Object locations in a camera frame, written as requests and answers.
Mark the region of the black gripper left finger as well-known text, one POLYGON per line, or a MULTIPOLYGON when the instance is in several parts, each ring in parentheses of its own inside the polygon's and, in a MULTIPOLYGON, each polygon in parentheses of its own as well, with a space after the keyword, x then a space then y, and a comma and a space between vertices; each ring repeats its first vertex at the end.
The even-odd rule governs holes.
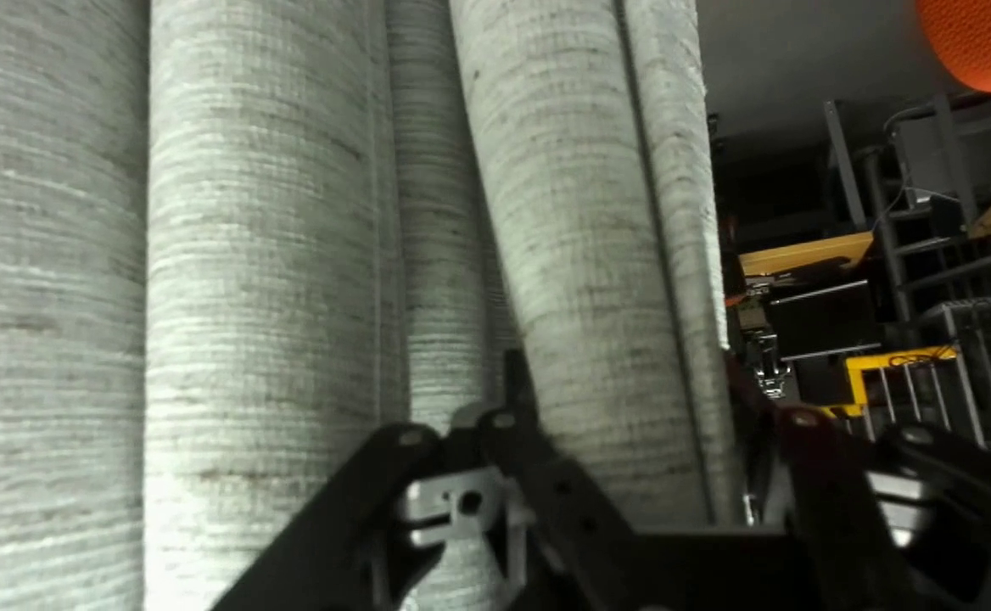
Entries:
POLYGON ((495 563, 495 611, 680 611, 662 537, 508 411, 370 434, 210 611, 401 611, 456 540, 495 563))

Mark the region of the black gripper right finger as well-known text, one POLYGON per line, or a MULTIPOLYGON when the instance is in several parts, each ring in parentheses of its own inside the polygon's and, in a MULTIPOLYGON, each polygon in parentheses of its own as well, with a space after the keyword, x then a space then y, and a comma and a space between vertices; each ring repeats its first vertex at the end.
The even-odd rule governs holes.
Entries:
POLYGON ((991 451, 934 424, 854 440, 808 406, 775 440, 792 498, 772 611, 991 611, 991 451))

